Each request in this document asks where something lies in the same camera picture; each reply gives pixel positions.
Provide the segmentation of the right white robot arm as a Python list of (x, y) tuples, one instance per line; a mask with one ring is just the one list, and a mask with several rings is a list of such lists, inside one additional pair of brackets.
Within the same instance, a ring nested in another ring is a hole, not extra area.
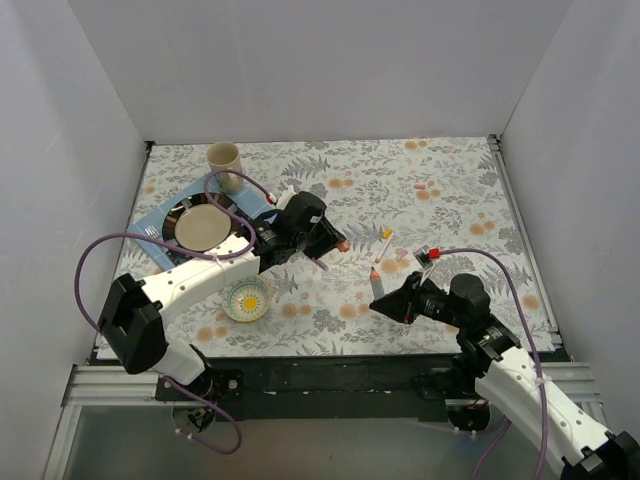
[(448, 290), (414, 272), (387, 293), (372, 288), (371, 310), (401, 324), (417, 317), (457, 328), (461, 348), (444, 381), (464, 397), (494, 404), (563, 479), (636, 479), (639, 443), (612, 433), (539, 372), (518, 338), (490, 310), (482, 281), (455, 276)]

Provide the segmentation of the purple pen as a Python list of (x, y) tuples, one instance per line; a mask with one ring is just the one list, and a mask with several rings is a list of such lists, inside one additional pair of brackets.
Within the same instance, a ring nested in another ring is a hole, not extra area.
[(319, 259), (311, 259), (311, 260), (315, 265), (317, 265), (323, 271), (328, 271), (329, 270), (328, 265), (326, 263), (324, 263), (322, 260), (319, 260)]

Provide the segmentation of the grey orange highlighter pen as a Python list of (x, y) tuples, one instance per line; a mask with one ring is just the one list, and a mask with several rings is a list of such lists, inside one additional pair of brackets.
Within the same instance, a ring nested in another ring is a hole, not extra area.
[(370, 269), (369, 281), (373, 298), (375, 300), (382, 298), (385, 295), (384, 286), (380, 274), (374, 267), (371, 267)]

